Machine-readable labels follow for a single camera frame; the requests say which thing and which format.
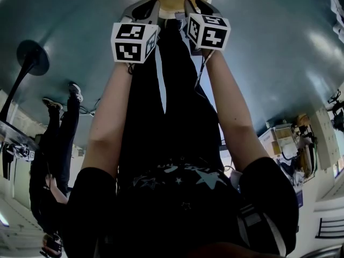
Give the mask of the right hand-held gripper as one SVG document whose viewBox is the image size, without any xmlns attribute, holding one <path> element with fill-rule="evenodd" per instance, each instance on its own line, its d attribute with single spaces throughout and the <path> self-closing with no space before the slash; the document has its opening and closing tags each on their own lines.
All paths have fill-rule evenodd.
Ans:
<svg viewBox="0 0 344 258">
<path fill-rule="evenodd" d="M 204 0 L 195 0 L 202 14 L 195 13 L 191 0 L 184 0 L 187 21 L 186 37 L 190 41 L 191 54 L 201 54 L 201 49 L 223 51 L 226 47 L 231 26 L 220 11 Z"/>
</svg>

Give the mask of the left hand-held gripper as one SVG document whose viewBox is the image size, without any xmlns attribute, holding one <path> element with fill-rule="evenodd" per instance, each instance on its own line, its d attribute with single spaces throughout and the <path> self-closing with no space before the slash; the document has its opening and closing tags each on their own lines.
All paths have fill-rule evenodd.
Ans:
<svg viewBox="0 0 344 258">
<path fill-rule="evenodd" d="M 114 23 L 112 28 L 111 47 L 115 62 L 146 61 L 156 47 L 159 12 L 159 0 L 141 0 L 124 10 L 121 23 Z"/>
</svg>

